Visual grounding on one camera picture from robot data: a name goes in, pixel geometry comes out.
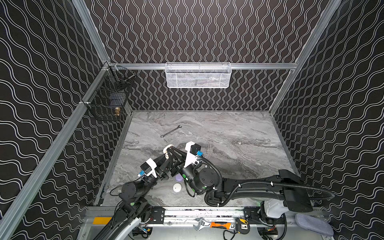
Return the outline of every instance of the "adjustable wrench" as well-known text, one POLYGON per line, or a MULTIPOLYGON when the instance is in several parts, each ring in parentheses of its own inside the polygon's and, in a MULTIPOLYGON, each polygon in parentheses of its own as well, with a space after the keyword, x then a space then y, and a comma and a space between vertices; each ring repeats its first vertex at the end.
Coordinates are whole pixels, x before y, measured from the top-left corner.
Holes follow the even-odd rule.
POLYGON ((161 135, 160 137, 161 137, 161 138, 164 138, 166 135, 170 134, 170 133, 171 133, 171 132, 173 132, 173 131, 176 131, 176 130, 177 130, 177 129, 179 129, 179 128, 181 128, 181 126, 180 126, 180 125, 178 125, 178 126, 177 126, 177 128, 175 128, 175 129, 173 129, 173 130, 171 130, 171 131, 167 132, 166 134, 164 134, 164 135, 161 135))
POLYGON ((203 218, 196 218, 197 225, 193 225, 195 230, 199 231, 204 227, 223 228, 223 229, 235 229, 235 224, 230 222, 207 222, 203 218))

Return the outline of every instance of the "gray cloth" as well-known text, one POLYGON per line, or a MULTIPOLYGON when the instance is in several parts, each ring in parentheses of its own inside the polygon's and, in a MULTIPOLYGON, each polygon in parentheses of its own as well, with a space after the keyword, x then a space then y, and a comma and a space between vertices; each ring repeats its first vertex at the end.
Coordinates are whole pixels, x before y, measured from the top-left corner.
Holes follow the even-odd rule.
POLYGON ((316 232, 321 235, 333 236, 333 229, 331 225, 321 219, 311 217, 305 214, 296 214, 296 224, 309 231, 316 232))

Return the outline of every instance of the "wavy line pattern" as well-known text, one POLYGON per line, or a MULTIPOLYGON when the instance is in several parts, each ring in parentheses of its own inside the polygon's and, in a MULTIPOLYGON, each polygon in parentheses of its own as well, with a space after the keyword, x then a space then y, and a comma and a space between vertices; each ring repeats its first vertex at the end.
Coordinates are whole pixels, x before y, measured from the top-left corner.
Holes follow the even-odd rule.
MULTIPOLYGON (((128 72, 112 67, 116 76, 128 72)), ((289 70, 232 71, 228 88, 168 88, 164 71, 139 71, 129 92, 137 110, 268 110, 289 70)))
POLYGON ((68 0, 0 0, 0 219, 102 63, 68 0))
POLYGON ((86 0, 115 63, 292 63, 328 0, 86 0))
POLYGON ((384 1, 343 0, 275 115, 339 240, 384 239, 384 1))
POLYGON ((76 239, 124 122, 98 122, 89 113, 84 115, 12 239, 76 239))

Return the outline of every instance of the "purple object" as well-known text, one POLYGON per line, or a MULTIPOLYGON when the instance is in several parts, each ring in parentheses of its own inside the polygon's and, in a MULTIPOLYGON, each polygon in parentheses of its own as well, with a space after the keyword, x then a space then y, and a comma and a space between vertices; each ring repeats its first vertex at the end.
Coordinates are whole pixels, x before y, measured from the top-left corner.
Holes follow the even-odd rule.
POLYGON ((178 174, 175 176, 175 178, 176 178, 176 181, 178 181, 178 182, 182 182, 182 181, 183 181, 183 177, 180 175, 180 173, 178 173, 178 174))

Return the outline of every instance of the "white bracket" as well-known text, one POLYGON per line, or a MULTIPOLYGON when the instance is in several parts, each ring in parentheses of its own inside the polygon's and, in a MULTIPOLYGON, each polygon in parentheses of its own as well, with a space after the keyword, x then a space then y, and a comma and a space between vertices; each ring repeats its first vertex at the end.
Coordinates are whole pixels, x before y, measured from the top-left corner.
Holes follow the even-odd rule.
POLYGON ((156 172, 155 172, 155 168, 157 167, 156 163, 152 160, 152 158, 148 159, 146 161, 146 163, 148 163, 148 165, 151 167, 151 171, 145 175, 149 176, 152 174, 154 177, 157 177, 156 172))
POLYGON ((267 217, 279 218, 281 215, 288 211, 288 208, 284 206, 284 201, 277 199, 270 199, 264 202, 264 210, 267 217))
POLYGON ((197 162, 197 155, 193 155, 192 153, 190 153, 191 146, 194 144, 195 144, 194 142, 190 141, 190 142, 187 142, 187 144, 185 145, 185 149, 187 150, 187 157, 185 159, 184 167, 187 167, 188 165, 191 165, 191 164, 195 164, 197 162))

